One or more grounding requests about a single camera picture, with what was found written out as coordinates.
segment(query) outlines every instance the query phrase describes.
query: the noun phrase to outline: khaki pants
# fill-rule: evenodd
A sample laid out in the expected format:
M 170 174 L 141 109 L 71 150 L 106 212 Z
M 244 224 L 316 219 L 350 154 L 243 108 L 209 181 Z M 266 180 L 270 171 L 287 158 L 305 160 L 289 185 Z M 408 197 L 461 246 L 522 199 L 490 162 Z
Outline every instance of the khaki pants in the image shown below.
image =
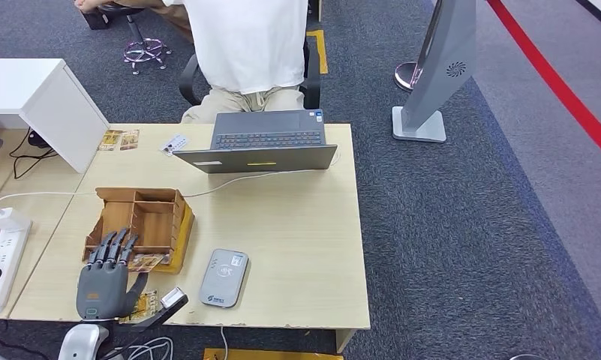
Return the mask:
M 188 18 L 188 12 L 185 10 L 185 6 L 165 6 L 162 0 L 115 0 L 115 2 L 130 8 L 150 8 L 150 10 L 161 15 L 167 22 L 174 25 L 176 30 L 178 30 L 184 38 L 194 44 L 190 19 Z
M 191 107 L 183 114 L 181 123 L 214 124 L 218 113 L 239 113 L 247 111 L 276 111 L 304 109 L 305 95 L 298 86 L 273 88 L 269 91 L 243 95 L 212 87 L 198 106 Z

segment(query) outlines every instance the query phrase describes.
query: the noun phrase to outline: speaker grille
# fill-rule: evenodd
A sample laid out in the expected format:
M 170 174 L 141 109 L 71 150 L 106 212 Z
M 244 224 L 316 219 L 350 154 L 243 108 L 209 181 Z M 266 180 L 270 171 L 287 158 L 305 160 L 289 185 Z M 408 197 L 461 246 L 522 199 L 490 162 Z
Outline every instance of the speaker grille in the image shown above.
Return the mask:
M 462 61 L 455 61 L 446 68 L 449 77 L 460 77 L 466 72 L 467 65 Z

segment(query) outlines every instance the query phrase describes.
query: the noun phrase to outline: robotic finger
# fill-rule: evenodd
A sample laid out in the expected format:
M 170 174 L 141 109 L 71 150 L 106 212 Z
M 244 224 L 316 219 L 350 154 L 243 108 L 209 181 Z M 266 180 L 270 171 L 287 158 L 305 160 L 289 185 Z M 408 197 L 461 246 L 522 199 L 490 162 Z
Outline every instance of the robotic finger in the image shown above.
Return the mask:
M 117 235 L 116 231 L 107 233 L 106 236 L 104 236 L 104 239 L 101 241 L 101 244 L 99 244 L 99 246 L 97 246 L 95 249 L 93 249 L 91 251 L 90 256 L 88 257 L 88 264 L 87 264 L 87 266 L 89 268 L 92 266 L 92 264 L 96 263 L 100 258 L 101 258 L 100 263 L 102 263 L 104 261 L 104 255 L 106 253 L 108 243 L 110 242 L 110 240 L 113 239 L 113 237 L 115 237 L 115 235 Z
M 137 242 L 138 238 L 139 236 L 137 234 L 130 234 L 130 238 L 125 244 L 121 256 L 119 257 L 119 264 L 123 264 L 124 266 L 128 265 L 128 258 L 130 257 L 130 254 L 132 254 L 132 247 L 134 246 L 134 243 Z
M 123 229 L 119 230 L 119 234 L 117 235 L 113 243 L 110 245 L 110 249 L 108 250 L 108 257 L 106 260 L 107 263 L 115 263 L 117 261 L 117 254 L 119 254 L 119 246 L 121 246 L 121 243 L 126 233 L 128 233 L 127 227 L 124 227 Z

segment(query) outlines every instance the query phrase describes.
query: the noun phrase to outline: laptop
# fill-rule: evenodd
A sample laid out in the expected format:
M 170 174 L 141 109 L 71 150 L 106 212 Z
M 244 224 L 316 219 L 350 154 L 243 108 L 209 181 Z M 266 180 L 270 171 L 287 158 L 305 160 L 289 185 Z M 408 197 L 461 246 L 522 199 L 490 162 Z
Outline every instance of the laptop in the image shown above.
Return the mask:
M 209 150 L 173 154 L 205 173 L 328 169 L 337 145 L 326 144 L 323 112 L 228 112 L 216 117 Z

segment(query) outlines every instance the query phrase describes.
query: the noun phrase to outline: person's hand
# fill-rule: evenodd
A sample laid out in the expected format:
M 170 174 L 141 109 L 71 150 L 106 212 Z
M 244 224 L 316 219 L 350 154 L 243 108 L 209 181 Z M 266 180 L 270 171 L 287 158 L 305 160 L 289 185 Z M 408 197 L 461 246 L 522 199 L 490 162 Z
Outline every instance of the person's hand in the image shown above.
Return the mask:
M 75 7 L 80 9 L 83 13 L 87 13 L 107 2 L 109 2 L 109 0 L 75 0 Z

